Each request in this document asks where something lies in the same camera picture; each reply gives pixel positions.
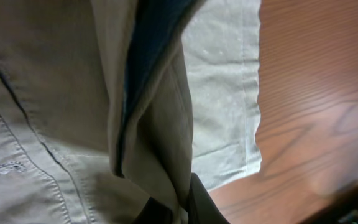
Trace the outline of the khaki shorts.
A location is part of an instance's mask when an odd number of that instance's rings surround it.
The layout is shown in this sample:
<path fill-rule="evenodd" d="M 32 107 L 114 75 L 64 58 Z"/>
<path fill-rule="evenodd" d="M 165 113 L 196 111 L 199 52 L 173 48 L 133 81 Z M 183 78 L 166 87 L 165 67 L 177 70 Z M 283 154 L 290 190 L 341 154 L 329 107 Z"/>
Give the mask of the khaki shorts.
<path fill-rule="evenodd" d="M 0 223 L 132 223 L 150 197 L 188 223 L 208 193 L 258 173 L 260 1 L 198 1 L 124 131 L 139 1 L 0 1 Z"/>

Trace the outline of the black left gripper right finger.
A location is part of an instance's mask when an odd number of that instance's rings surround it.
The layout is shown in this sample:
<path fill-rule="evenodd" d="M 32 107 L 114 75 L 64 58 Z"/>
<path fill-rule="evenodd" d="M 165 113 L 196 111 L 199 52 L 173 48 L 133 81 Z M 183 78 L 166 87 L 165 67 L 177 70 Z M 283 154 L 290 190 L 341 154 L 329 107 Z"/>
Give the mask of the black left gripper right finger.
<path fill-rule="evenodd" d="M 229 224 L 195 173 L 191 174 L 187 212 L 189 224 Z"/>

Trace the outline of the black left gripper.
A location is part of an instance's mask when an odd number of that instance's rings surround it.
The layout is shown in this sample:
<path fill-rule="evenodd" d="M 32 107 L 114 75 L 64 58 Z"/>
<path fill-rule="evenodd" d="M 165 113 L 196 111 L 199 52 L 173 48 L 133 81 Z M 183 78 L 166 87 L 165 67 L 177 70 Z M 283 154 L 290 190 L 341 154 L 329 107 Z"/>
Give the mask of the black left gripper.
<path fill-rule="evenodd" d="M 330 206 L 320 210 L 301 224 L 358 224 L 358 187 L 341 195 Z"/>

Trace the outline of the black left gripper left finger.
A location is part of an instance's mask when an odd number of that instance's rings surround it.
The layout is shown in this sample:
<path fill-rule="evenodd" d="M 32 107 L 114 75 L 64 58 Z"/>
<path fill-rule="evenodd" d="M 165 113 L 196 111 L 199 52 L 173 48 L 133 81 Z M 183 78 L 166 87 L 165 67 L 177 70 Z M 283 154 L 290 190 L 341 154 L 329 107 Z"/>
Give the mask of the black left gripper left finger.
<path fill-rule="evenodd" d="M 150 197 L 132 224 L 172 224 L 172 211 Z"/>

